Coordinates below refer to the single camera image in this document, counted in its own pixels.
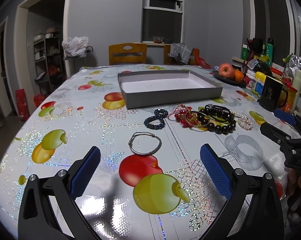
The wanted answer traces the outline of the person's right hand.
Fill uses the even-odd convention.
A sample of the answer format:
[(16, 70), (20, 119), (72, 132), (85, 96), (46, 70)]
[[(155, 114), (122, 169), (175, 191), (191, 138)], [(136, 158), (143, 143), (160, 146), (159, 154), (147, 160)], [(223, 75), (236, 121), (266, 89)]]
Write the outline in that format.
[(286, 194), (288, 196), (291, 196), (294, 193), (296, 185), (301, 189), (301, 174), (291, 168), (288, 172), (288, 183), (286, 188)]

